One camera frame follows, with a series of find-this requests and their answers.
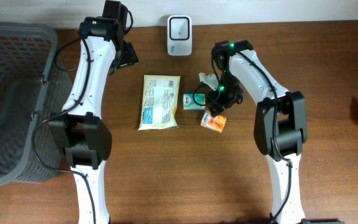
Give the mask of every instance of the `yellow packet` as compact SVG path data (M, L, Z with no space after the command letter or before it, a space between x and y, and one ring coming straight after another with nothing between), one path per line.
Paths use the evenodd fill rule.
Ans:
M142 116L138 131L177 128L180 76L144 75Z
M224 116L217 115L213 118L209 111L205 111L203 119L201 120L202 127L217 131L219 133L222 133L225 124L226 118Z

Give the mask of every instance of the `wire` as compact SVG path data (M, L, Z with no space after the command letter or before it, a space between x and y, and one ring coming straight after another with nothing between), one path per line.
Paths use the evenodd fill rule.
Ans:
M273 86L272 82L267 77L266 73L258 65L256 65L253 60L251 60L249 57L245 56L242 52L237 52L237 54L239 54L242 57L244 57L250 63L250 65L254 66L264 76L264 78L266 79L266 82L268 83L268 85L271 88L271 90L273 92L273 95L274 95L273 127L272 127L272 138L270 139L270 142L272 144L273 150L276 152L276 154L279 156L279 158L284 160L285 162L287 162L288 171L289 171L288 172L287 195L285 197L284 202L282 203L282 206L280 207L280 209L278 210L276 215L271 220L271 223L275 223L277 217L280 215L281 211L283 210L285 204L288 201L288 198L290 197L290 191L291 191L291 168L292 168L291 159L287 159L281 154L280 150L278 149L278 144L277 144L277 135L276 135L277 106L278 106L277 92L276 92L276 88Z
M72 68L72 69L64 69L64 68L61 68L58 64L57 64L57 58L59 57L59 54L62 50L64 50L66 47L70 46L71 44L74 44L75 42L81 40L81 37L80 38L77 38L75 40L72 40L71 42L69 42L68 44L65 44L63 47L60 47L57 51L56 51L56 54L55 54L55 58L53 59L53 63L55 64L55 66L57 67L57 69L59 69L60 71L62 72L72 72L72 71L75 71L77 70L78 67L75 67L75 68Z
M128 10L128 14L129 14L129 17L131 18L131 25L129 26L129 28L127 30L124 31L124 35L127 35L129 33L129 31L131 31L132 26L134 25L134 18L132 17L132 13L130 12L130 10Z
M288 188L287 188L287 194L285 196L284 202L281 204L281 207L278 209L276 215L272 218L272 220L270 221L271 224L276 223L276 220L278 218L278 216L280 215L280 213L283 211L284 206L287 204L288 199L290 198L290 193L291 193L291 177L292 177L292 163L288 162L287 164L288 166Z
M113 71L111 71L111 73L110 73L110 74L108 74L108 75L114 75L114 74L116 73L116 71L117 71L117 65L114 67L114 70L113 70Z
M54 168L54 167L50 167L50 166L46 165L46 163L41 160L40 156L38 155L37 149L35 148L35 134L40 129L40 127L42 125L44 125L45 123L47 123L49 121L52 121L52 120L56 119L57 117L59 117L61 115L64 115L64 114L67 114L68 112L70 112L73 109L75 109L78 105L81 104L81 100L84 97L86 87L88 86L90 72L91 72L91 60L90 60L91 59L91 54L90 54L90 50L88 48L88 44L86 43L85 39L81 35L80 35L79 39L84 43L84 46L85 46L85 49L86 49L86 54L88 56L88 58L87 58L88 67L87 67L87 70L86 70L85 82L84 82L83 89L81 91L80 97L78 97L78 100L74 100L74 105L71 106L70 108L68 108L67 110L62 111L61 113L56 114L56 115L52 116L51 118L47 118L47 119L41 121L38 125L36 125L36 127L34 128L32 134L31 134L31 146L32 146L32 149L34 150L35 156L37 157L38 161L40 161L40 163L44 167L46 167L47 169L54 170L54 171L59 171L59 172L67 173L67 174L76 174L76 175L79 175L84 180L85 185L86 185L86 189L88 190L89 199L91 200L92 213L93 213L93 223L96 224L96 213L95 213L94 201L93 201L93 197L92 197L90 184L88 182L88 179L86 178L86 175L84 175L84 174L82 174L80 172L77 172L77 171L58 169L58 168ZM75 41L76 40L70 42L69 44L66 44L62 48L74 43Z
M219 89L219 88L221 87L221 79L219 78L219 75L218 75L218 73L216 72L216 69L215 69L214 55L211 56L211 64L212 64L212 69L214 70L215 77L216 77L216 79L217 79L217 81L218 81L218 88L216 89L216 90L218 91L218 95L217 95L217 97L216 97L212 102L209 102L208 104L207 104L207 103L205 103L205 104L198 103L198 102L196 101L195 95L196 95L197 91L198 91L201 87L204 87L204 85L205 85L204 83L200 84L200 85L196 88L196 90L193 92L193 101L194 101L194 103L197 104L198 106L208 106L208 105L211 105L211 104L217 102L217 100L218 100L219 97L221 96L221 92L220 92L220 89Z

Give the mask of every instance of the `white wall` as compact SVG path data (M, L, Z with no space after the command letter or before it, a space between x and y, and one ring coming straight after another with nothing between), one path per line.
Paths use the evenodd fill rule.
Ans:
M186 14L194 25L358 19L358 0L122 0L134 26L165 26L166 16ZM104 0L0 0L0 21L41 22L77 28L100 16Z

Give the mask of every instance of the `small orange packet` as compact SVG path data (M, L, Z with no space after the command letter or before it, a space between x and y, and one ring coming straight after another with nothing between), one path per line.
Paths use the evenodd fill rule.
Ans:
M222 133L225 124L226 118L224 116L217 115L216 117L212 117L209 111L205 111L203 119L201 120L202 127L219 133Z

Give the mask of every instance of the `small snack wrapper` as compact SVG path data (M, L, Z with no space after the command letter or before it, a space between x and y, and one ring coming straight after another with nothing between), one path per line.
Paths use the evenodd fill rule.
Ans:
M212 117L209 111L205 111L203 119L201 120L202 127L219 133L222 133L225 123L226 118L224 116L217 115L216 117Z
M142 116L138 131L177 128L180 76L144 75Z
M196 93L194 95L194 98L196 99L197 103L204 105L205 104L205 95ZM183 94L183 109L184 110L205 110L205 106L199 106L197 105L193 100L193 94L192 93L185 93Z

